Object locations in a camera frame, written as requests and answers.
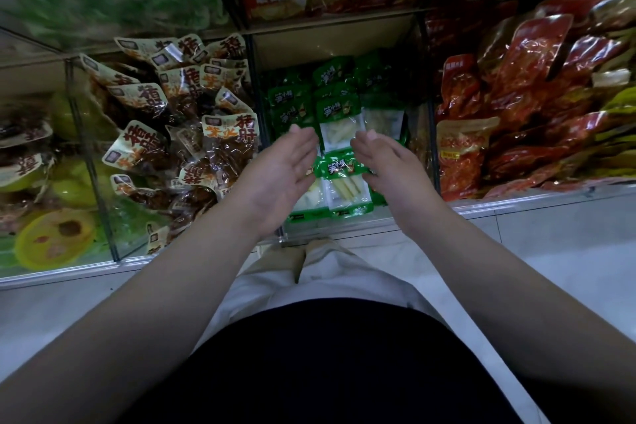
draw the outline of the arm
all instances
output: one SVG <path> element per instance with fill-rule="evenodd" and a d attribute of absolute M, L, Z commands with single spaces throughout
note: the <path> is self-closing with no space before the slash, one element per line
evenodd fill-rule
<path fill-rule="evenodd" d="M 636 418 L 636 344 L 451 210 L 408 149 L 373 131 L 352 146 L 397 224 L 552 422 Z"/>
<path fill-rule="evenodd" d="M 222 202 L 0 385 L 3 422 L 110 422 L 182 363 L 250 251 L 314 181 L 317 144 L 294 125 L 251 162 Z"/>

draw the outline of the person's left hand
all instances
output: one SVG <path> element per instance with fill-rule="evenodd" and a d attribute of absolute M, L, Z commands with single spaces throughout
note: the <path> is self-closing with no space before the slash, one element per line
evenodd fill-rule
<path fill-rule="evenodd" d="M 259 239 L 271 235 L 291 213 L 298 199 L 314 183 L 306 175 L 317 155 L 318 136 L 314 128 L 290 131 L 251 161 L 223 203 L 254 227 Z"/>

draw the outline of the tiled floor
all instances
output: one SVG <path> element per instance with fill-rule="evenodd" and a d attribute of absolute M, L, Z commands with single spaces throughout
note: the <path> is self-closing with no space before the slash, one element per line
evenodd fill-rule
<path fill-rule="evenodd" d="M 636 195 L 472 222 L 636 340 Z M 524 422 L 546 423 L 424 254 L 399 230 L 378 232 L 339 243 L 414 284 L 489 370 Z M 132 275 L 0 291 L 0 380 Z"/>

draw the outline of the black shirt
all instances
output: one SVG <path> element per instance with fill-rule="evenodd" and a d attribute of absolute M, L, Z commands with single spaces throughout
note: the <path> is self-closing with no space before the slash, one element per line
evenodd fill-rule
<path fill-rule="evenodd" d="M 419 311 L 306 300 L 227 326 L 121 422 L 519 423 L 479 360 Z"/>

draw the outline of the white pants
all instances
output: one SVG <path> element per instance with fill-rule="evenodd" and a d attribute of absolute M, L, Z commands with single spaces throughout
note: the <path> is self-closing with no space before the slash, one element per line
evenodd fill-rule
<path fill-rule="evenodd" d="M 317 240 L 306 249 L 270 248 L 237 276 L 195 349 L 241 318 L 302 300 L 338 297 L 413 308 L 443 322 L 413 285 L 331 240 Z"/>

